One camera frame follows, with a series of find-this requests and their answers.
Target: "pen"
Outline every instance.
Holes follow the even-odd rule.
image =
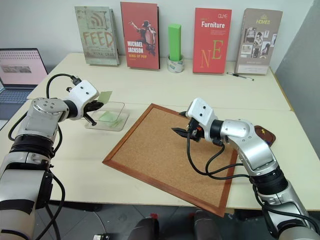
[[[249,80],[254,81],[254,79],[251,78],[251,77],[241,76],[241,75],[239,75],[239,74],[237,74],[237,73],[233,73],[233,72],[227,71],[226,74],[229,74],[229,75],[232,75],[232,76],[235,76],[235,77],[240,77],[240,78],[243,78],[243,79],[249,79]]]

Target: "cork board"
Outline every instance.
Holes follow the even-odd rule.
[[[151,104],[103,163],[223,217],[231,179],[215,180],[194,171],[187,157],[186,138],[171,129],[186,128],[188,122],[176,111]],[[192,160],[203,172],[208,159],[220,149],[204,139],[190,141]],[[234,164],[236,160],[237,152],[226,146],[209,171]],[[230,176],[233,172],[229,168],[217,176]]]

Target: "laptop screen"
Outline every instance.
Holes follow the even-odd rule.
[[[4,87],[36,86],[47,75],[36,48],[0,49],[0,78]]]

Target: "green paper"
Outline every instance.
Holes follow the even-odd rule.
[[[181,60],[181,25],[172,23],[168,27],[169,59],[178,62]]]
[[[97,102],[106,104],[109,101],[109,99],[111,97],[111,94],[112,94],[112,91],[102,91],[102,92],[100,92],[100,95],[98,97]]]
[[[118,117],[118,115],[119,114],[106,111],[101,115],[99,121],[103,121],[109,128],[116,128],[123,121],[123,119],[120,116]]]

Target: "red book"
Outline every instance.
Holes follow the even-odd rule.
[[[231,12],[229,9],[195,9],[194,73],[225,72]]]
[[[159,26],[156,3],[121,2],[127,66],[159,69]]]

